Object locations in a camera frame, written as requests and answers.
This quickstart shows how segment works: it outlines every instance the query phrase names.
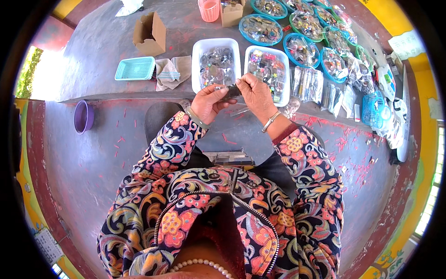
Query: window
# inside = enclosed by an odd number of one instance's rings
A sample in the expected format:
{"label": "window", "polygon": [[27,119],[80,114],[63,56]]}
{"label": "window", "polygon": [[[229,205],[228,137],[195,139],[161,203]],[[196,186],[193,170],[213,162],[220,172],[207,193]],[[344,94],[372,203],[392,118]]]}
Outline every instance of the window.
{"label": "window", "polygon": [[59,279],[70,279],[56,263],[53,265],[53,271]]}
{"label": "window", "polygon": [[443,174],[443,159],[444,159],[444,126],[440,124],[438,128],[438,156],[437,156],[437,166],[435,167],[434,180],[432,182],[432,187],[430,189],[429,197],[427,199],[426,207],[421,214],[420,222],[418,223],[415,233],[422,236],[427,224],[429,223],[430,215],[432,214],[432,209],[434,208],[435,201],[437,200],[438,190],[440,188],[440,183]]}

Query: yellow wall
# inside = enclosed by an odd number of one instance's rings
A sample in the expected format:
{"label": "yellow wall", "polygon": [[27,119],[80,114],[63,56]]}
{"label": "yellow wall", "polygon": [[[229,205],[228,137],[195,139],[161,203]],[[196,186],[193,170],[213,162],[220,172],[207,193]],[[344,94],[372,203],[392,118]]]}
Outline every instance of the yellow wall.
{"label": "yellow wall", "polygon": [[[383,24],[392,36],[401,35],[404,32],[413,30],[410,21],[397,5],[394,0],[371,0],[364,4],[373,15]],[[415,231],[415,228],[420,220],[420,214],[424,210],[427,197],[429,195],[432,179],[434,177],[435,160],[437,157],[437,121],[430,118],[430,109],[428,104],[429,98],[437,98],[435,89],[434,77],[429,65],[427,55],[420,54],[417,57],[409,58],[410,65],[414,71],[415,79],[417,81],[418,99],[420,101],[421,109],[421,143],[419,154],[419,167],[417,178],[414,181],[414,189],[411,196],[415,199],[412,211],[406,216],[405,223],[397,229],[393,239],[382,255],[397,258],[397,251],[401,251],[406,244],[409,237]],[[381,261],[381,257],[376,263],[387,267],[383,263],[388,258]],[[377,269],[370,267],[364,274],[363,278],[374,278]]]}
{"label": "yellow wall", "polygon": [[82,0],[61,0],[54,8],[53,14],[64,19]]}
{"label": "yellow wall", "polygon": [[[48,227],[45,218],[43,217],[43,213],[40,209],[39,203],[37,201],[36,193],[34,192],[33,183],[31,180],[31,174],[29,172],[28,165],[28,154],[27,154],[27,143],[26,143],[26,117],[28,110],[28,100],[26,99],[16,99],[15,104],[17,108],[20,109],[21,114],[21,128],[22,128],[22,155],[20,159],[20,172],[17,173],[17,180],[19,181],[22,193],[23,193],[23,201],[25,204],[26,211],[29,215],[30,222],[33,224],[33,228],[36,231],[39,231],[43,227]],[[28,184],[31,192],[28,193],[25,190],[25,185]],[[57,264],[60,268],[65,272],[65,274],[70,279],[83,279],[82,275],[76,270],[70,260],[64,255],[60,260],[58,260]]]}

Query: jacket button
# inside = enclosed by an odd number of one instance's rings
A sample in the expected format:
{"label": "jacket button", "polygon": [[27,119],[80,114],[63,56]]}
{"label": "jacket button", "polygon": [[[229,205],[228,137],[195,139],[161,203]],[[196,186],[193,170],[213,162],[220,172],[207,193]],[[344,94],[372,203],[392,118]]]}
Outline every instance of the jacket button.
{"label": "jacket button", "polygon": [[252,181],[248,181],[247,183],[246,183],[250,188],[256,188],[258,185],[257,184],[255,184],[254,182],[252,182]]}
{"label": "jacket button", "polygon": [[219,178],[220,177],[220,175],[218,174],[218,173],[211,173],[210,175],[209,175],[209,178],[210,179],[217,179],[217,178]]}

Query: dark trousers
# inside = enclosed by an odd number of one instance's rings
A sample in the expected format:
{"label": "dark trousers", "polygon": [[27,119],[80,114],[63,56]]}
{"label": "dark trousers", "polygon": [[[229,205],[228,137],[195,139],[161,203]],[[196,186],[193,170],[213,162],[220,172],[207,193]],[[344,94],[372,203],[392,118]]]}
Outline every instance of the dark trousers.
{"label": "dark trousers", "polygon": [[[145,136],[148,145],[157,136],[162,126],[179,110],[184,111],[179,104],[173,102],[159,102],[150,106],[145,115]],[[320,137],[316,133],[314,134],[319,142],[323,144]],[[213,166],[209,158],[198,147],[195,147],[186,168],[208,168]],[[294,189],[296,189],[296,183],[276,152],[273,152],[265,162],[254,167],[250,172],[275,182],[289,197],[293,198],[295,196]]]}

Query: open cardboard box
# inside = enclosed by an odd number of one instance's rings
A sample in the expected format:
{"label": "open cardboard box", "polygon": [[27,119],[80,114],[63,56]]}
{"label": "open cardboard box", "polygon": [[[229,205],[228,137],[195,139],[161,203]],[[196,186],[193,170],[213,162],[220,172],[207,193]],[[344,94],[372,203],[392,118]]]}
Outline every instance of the open cardboard box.
{"label": "open cardboard box", "polygon": [[238,25],[243,16],[252,13],[252,7],[249,0],[241,0],[241,4],[226,6],[224,9],[220,4],[220,16],[223,27]]}
{"label": "open cardboard box", "polygon": [[157,12],[149,12],[136,21],[133,44],[145,56],[157,56],[166,52],[166,27]]}

